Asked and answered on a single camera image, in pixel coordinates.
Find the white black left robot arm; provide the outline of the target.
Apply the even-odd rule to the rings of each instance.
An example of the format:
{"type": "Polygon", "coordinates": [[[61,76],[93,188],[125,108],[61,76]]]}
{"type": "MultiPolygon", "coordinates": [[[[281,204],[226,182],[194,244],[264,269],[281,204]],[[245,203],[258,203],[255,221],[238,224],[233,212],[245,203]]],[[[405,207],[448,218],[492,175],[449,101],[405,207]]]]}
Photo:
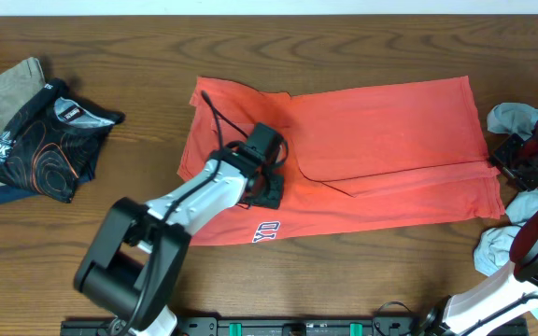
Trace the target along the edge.
{"type": "Polygon", "coordinates": [[[74,277],[75,289],[116,319],[115,335],[169,335],[166,302],[195,233],[237,205],[277,209],[285,138],[258,123],[244,141],[221,143],[203,170],[161,198],[122,198],[109,209],[74,277]]]}

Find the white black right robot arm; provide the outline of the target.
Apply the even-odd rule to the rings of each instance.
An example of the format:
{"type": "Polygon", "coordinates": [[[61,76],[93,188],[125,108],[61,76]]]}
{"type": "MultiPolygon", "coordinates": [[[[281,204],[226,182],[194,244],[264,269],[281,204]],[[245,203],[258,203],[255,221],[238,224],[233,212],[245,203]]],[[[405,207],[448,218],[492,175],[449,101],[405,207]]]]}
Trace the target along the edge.
{"type": "MultiPolygon", "coordinates": [[[[513,132],[490,161],[517,187],[538,187],[538,120],[529,138],[513,132]]],[[[416,335],[488,335],[501,325],[538,308],[538,211],[517,232],[509,260],[467,292],[441,301],[414,329],[416,335]]]]}

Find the red t-shirt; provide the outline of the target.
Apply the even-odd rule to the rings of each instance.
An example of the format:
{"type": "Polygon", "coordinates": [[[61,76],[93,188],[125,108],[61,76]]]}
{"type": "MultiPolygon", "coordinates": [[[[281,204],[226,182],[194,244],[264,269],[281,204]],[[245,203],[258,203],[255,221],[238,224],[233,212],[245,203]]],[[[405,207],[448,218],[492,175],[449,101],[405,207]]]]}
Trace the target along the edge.
{"type": "Polygon", "coordinates": [[[467,77],[298,96],[201,77],[191,104],[183,179],[202,170],[219,141],[242,140],[257,123],[289,145],[279,208],[227,209],[194,235],[195,245],[503,215],[467,77]]]}

